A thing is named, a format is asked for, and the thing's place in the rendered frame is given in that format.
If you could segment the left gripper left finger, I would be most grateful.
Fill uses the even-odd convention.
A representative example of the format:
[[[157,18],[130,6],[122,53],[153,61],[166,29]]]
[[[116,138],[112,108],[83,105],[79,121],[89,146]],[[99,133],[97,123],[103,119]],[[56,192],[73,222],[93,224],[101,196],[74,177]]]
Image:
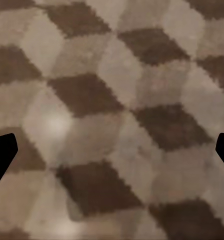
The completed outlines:
[[[14,133],[0,136],[0,180],[18,152]]]

